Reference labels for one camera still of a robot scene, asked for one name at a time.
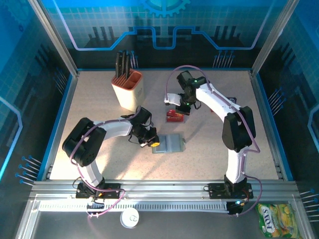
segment black cable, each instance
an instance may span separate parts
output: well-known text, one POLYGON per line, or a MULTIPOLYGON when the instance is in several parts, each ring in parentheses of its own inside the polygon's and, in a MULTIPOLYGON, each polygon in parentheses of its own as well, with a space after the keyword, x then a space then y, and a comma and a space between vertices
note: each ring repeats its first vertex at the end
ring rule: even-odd
POLYGON ((81 178, 81 177, 78 177, 78 178, 76 178, 76 179, 73 181, 72 187, 73 187, 74 189, 77 189, 77 188, 74 187, 74 184, 75 184, 75 182, 78 181, 80 178, 81 178))
POLYGON ((132 138, 132 135, 131 135, 130 138, 129 138, 129 142, 130 142, 130 143, 134 143, 134 144, 140 145, 139 143, 132 142, 132 141, 131 141, 131 138, 132 138))

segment white object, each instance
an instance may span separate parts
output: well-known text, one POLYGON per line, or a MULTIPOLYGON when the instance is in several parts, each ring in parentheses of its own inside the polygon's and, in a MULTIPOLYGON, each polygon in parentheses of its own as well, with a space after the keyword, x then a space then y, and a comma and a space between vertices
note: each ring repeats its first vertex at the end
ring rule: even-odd
POLYGON ((127 208, 121 213, 120 221, 125 228, 134 228, 138 224, 140 215, 135 208, 127 208))
POLYGON ((143 76, 134 71, 123 86, 112 84, 121 107, 130 111, 136 110, 145 100, 143 76))
POLYGON ((164 99, 164 103, 170 103, 172 105, 180 106, 180 95, 178 94, 167 94, 167 99, 164 99))

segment gear logo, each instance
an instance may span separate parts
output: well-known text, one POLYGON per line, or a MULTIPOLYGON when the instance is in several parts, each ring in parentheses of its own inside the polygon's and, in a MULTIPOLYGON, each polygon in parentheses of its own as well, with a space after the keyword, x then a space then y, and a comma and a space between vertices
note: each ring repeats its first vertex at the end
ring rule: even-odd
POLYGON ((187 3, 190 3, 190 0, 141 0, 141 4, 150 11, 150 14, 162 17, 173 16, 173 13, 179 14, 187 3))

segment red box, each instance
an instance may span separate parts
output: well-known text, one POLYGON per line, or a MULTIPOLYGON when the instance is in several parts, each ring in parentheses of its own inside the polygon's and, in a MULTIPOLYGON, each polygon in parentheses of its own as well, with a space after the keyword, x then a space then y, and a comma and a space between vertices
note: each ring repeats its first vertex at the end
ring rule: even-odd
POLYGON ((166 122, 184 122, 184 115, 176 113, 175 110, 169 110, 166 113, 166 122))

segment glass wall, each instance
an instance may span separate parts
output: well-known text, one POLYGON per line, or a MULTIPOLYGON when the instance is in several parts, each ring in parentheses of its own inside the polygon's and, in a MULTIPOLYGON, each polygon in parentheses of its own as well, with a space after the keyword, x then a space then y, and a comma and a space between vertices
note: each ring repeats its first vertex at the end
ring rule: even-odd
POLYGON ((300 192, 319 191, 319 5, 299 2, 260 71, 300 192))
POLYGON ((69 73, 27 1, 0 0, 0 32, 0 238, 4 239, 15 237, 69 73), (22 160, 29 155, 38 162, 22 160))
POLYGON ((78 68, 251 67, 286 0, 44 0, 78 68))

